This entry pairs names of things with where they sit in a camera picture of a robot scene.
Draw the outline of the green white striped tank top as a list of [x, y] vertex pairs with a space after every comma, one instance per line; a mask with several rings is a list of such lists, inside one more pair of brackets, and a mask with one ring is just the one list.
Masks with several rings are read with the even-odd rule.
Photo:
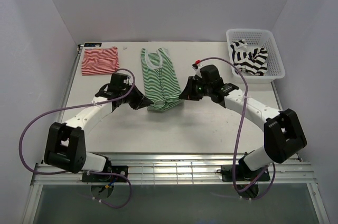
[[169, 50], [158, 48], [155, 52], [148, 52], [142, 48], [140, 61], [145, 95], [153, 102], [147, 110], [165, 112], [180, 105], [182, 91]]

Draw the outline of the red white striped tank top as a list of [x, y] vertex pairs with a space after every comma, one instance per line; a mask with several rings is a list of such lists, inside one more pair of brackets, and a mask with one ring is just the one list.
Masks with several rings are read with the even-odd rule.
[[81, 73], [83, 76], [112, 74], [120, 68], [118, 48], [95, 48], [84, 51]]

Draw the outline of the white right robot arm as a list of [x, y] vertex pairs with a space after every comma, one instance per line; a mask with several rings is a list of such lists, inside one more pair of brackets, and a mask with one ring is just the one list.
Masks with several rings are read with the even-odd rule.
[[239, 160], [238, 172], [242, 179], [251, 180], [258, 170], [271, 163], [281, 164], [303, 149], [307, 140], [295, 111], [278, 110], [249, 98], [232, 83], [225, 83], [214, 65], [193, 65], [195, 75], [187, 80], [179, 98], [199, 101], [203, 97], [229, 110], [244, 115], [264, 133], [262, 147]]

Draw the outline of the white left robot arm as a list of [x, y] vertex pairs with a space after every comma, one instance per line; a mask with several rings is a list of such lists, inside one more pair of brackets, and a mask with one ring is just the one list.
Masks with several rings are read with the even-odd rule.
[[112, 175], [109, 159], [86, 150], [86, 135], [123, 104], [139, 110], [153, 102], [129, 82], [129, 76], [114, 73], [110, 82], [94, 95], [89, 107], [64, 123], [55, 122], [50, 126], [44, 162], [71, 173], [93, 172], [99, 181], [109, 180]]

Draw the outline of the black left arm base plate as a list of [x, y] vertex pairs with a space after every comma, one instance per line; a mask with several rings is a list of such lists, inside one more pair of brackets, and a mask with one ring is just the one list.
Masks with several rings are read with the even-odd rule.
[[110, 182], [126, 182], [123, 177], [128, 178], [129, 166], [127, 165], [115, 165], [108, 170], [104, 171], [104, 173], [109, 173], [109, 175], [99, 175], [92, 173], [84, 173], [82, 175], [81, 181], [85, 183], [110, 183]]

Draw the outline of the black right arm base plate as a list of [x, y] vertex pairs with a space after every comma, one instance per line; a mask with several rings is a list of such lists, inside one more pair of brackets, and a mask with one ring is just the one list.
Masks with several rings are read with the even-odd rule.
[[[259, 182], [267, 182], [270, 181], [270, 175], [267, 170], [263, 167], [256, 171], [245, 171], [244, 168], [240, 167], [239, 164], [236, 165], [236, 181], [252, 181], [254, 180], [261, 171], [264, 173], [259, 177]], [[231, 182], [232, 181], [232, 165], [222, 165], [218, 170], [216, 170], [216, 174], [220, 174], [223, 182]]]

